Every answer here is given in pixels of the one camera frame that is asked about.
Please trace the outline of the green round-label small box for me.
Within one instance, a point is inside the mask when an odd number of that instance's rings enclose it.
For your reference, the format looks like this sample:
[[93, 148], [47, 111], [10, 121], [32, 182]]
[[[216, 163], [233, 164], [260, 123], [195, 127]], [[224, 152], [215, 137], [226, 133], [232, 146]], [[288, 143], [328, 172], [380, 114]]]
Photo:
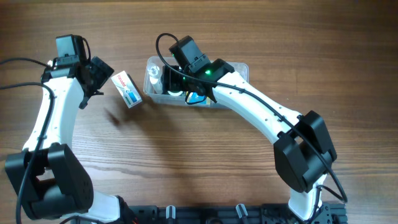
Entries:
[[183, 91], [168, 91], [167, 93], [171, 96], [181, 96]]

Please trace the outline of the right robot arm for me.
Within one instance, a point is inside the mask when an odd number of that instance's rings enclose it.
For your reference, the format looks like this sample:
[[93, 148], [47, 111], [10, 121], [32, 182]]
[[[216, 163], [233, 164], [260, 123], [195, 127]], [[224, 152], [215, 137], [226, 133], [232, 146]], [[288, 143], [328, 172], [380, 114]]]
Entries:
[[273, 145], [275, 169], [290, 187], [288, 208], [303, 222], [314, 221], [321, 206], [323, 182], [337, 155], [323, 118], [305, 115], [276, 103], [251, 86], [222, 59], [210, 61], [188, 35], [169, 48], [183, 91], [226, 106], [257, 128]]

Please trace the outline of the blue yellow VapoDrops box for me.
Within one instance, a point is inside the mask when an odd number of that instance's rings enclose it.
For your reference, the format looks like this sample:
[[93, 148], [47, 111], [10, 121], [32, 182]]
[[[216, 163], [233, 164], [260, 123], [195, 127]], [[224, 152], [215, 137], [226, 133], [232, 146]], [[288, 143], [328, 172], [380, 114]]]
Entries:
[[195, 92], [186, 92], [185, 103], [188, 105], [210, 106], [212, 101], [207, 96], [200, 96]]

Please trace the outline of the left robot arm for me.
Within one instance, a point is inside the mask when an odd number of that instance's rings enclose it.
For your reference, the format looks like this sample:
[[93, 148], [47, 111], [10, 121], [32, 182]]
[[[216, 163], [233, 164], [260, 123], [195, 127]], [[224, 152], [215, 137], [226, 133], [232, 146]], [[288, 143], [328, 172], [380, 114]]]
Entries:
[[114, 70], [92, 57], [79, 35], [56, 38], [58, 55], [45, 66], [37, 86], [43, 98], [34, 129], [22, 151], [6, 158], [5, 171], [17, 194], [16, 222], [62, 219], [72, 223], [124, 223], [129, 208], [118, 196], [95, 191], [90, 176], [72, 152], [78, 110]]

